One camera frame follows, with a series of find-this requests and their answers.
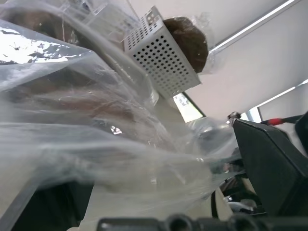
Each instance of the white ceiling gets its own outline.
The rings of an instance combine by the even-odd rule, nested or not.
[[[130,0],[138,16],[155,5],[164,18],[209,13],[216,42],[224,40],[285,0]]]
[[[303,0],[220,52],[223,67],[188,95],[207,116],[225,118],[306,80],[307,12]]]
[[[165,18],[209,13],[216,43],[286,0],[130,0],[139,16],[156,5]],[[305,80],[308,1],[291,7],[217,54],[214,74],[188,95],[208,116],[245,112]]]

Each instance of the plastic wrap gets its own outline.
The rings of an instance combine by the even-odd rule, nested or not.
[[[70,7],[67,12],[62,3],[62,0],[10,0],[1,5],[0,19],[95,51],[125,82],[133,82],[132,87],[138,89],[143,101],[148,101],[148,105],[156,103],[158,94],[146,73],[100,32],[87,26],[83,10]]]
[[[109,40],[120,43],[140,20],[127,0],[41,0],[77,17]]]
[[[208,14],[177,16],[164,23],[195,72],[211,74],[215,67],[215,53],[211,51],[215,42]]]
[[[238,147],[234,130],[226,122],[210,117],[200,118],[188,123],[193,131],[189,142],[197,142],[204,156],[227,158]]]
[[[2,18],[46,6],[12,3]],[[107,41],[95,53],[3,20],[0,37],[0,230],[11,230],[39,187],[95,182],[86,219],[96,223],[183,213],[236,173],[213,171],[212,156],[184,154],[153,115],[150,94],[121,75],[131,66],[109,66],[111,56],[130,61]]]

